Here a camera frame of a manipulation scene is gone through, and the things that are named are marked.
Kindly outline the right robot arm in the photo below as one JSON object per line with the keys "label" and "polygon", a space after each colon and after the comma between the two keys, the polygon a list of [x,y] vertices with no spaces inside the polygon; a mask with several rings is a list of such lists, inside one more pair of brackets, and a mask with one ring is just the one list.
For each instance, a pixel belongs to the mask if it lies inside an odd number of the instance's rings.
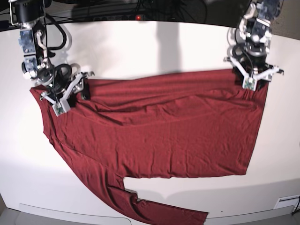
{"label": "right robot arm", "polygon": [[[13,26],[20,27],[19,44],[23,51],[24,76],[46,87],[40,100],[46,100],[57,115],[71,109],[70,98],[80,93],[83,100],[90,99],[87,78],[92,72],[72,74],[72,67],[63,63],[54,66],[51,58],[54,51],[62,49],[67,42],[67,34],[55,19],[46,12],[50,0],[11,0],[9,1],[10,20]],[[46,20],[51,21],[62,35],[62,43],[48,46]]]}

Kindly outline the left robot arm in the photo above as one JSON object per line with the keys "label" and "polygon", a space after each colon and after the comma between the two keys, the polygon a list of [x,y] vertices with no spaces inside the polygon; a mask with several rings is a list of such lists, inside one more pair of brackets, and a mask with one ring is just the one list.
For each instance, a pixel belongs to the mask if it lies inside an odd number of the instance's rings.
{"label": "left robot arm", "polygon": [[224,61],[233,65],[244,89],[259,90],[271,82],[274,74],[284,74],[283,69],[266,62],[272,39],[271,22],[280,15],[283,4],[283,0],[251,2],[249,12],[235,30],[236,44]]}

